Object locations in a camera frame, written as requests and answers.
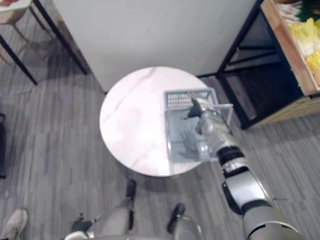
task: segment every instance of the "silver robot arm segment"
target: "silver robot arm segment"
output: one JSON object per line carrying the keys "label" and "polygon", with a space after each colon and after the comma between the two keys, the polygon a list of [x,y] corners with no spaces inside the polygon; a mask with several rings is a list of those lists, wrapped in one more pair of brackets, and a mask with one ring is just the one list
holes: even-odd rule
{"label": "silver robot arm segment", "polygon": [[242,215],[245,239],[302,240],[281,211],[272,207],[265,184],[253,171],[221,114],[206,98],[192,96],[192,102],[188,117],[199,117],[196,131],[207,138],[211,156],[219,160],[225,177],[222,189],[230,208]]}

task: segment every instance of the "marble tabletop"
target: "marble tabletop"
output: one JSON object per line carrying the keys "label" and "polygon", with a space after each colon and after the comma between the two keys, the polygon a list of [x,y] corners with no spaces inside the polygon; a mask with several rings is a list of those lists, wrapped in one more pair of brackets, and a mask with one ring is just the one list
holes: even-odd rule
{"label": "marble tabletop", "polygon": [[125,76],[106,95],[99,118],[111,154],[143,175],[168,177],[200,163],[172,163],[165,134],[164,92],[207,86],[194,75],[171,67],[144,68]]}

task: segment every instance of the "shoe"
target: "shoe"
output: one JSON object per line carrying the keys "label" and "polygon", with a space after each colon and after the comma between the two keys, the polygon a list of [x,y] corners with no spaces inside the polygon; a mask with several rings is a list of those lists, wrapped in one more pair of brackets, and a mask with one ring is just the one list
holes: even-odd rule
{"label": "shoe", "polygon": [[137,182],[135,180],[130,179],[128,181],[128,184],[126,185],[126,197],[131,198],[132,202],[134,202],[135,200],[136,188]]}
{"label": "shoe", "polygon": [[178,203],[171,213],[169,223],[166,227],[168,233],[173,234],[177,225],[178,218],[185,214],[186,206],[183,203]]}
{"label": "shoe", "polygon": [[28,213],[25,209],[17,209],[9,218],[4,227],[0,240],[18,240],[28,221]]}
{"label": "shoe", "polygon": [[[137,189],[137,182],[135,180],[130,179],[126,185],[126,197],[130,198],[133,202],[135,201],[136,196],[136,189]],[[135,213],[131,209],[129,212],[129,230],[132,230],[134,228],[134,217]]]}

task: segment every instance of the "floor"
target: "floor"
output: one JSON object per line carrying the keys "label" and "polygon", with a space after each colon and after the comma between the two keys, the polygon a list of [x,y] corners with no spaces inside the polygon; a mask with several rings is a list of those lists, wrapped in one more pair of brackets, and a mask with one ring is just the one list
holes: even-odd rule
{"label": "floor", "polygon": [[[45,7],[53,13],[49,0]],[[0,33],[39,80],[32,85],[11,63],[0,62],[0,111],[7,127],[7,179],[0,179],[0,229],[16,208],[29,222],[26,240],[57,240],[83,212],[106,216],[124,198],[128,179],[138,183],[132,234],[168,238],[166,223],[178,202],[202,226],[205,239],[243,239],[242,219],[227,206],[217,163],[172,178],[132,172],[108,152],[99,132],[105,95],[94,76],[82,75],[57,40],[27,13],[18,26],[45,55],[43,61],[9,26]],[[221,102],[227,102],[217,81]],[[280,208],[305,236],[320,236],[320,114],[253,128],[232,130]]]}

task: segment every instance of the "white shoe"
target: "white shoe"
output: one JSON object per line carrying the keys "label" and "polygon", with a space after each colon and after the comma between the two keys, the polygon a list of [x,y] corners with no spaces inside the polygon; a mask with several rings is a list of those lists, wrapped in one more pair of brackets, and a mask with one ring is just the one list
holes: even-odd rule
{"label": "white shoe", "polygon": [[18,240],[28,221],[28,213],[25,209],[17,209],[9,218],[0,235],[0,240]]}

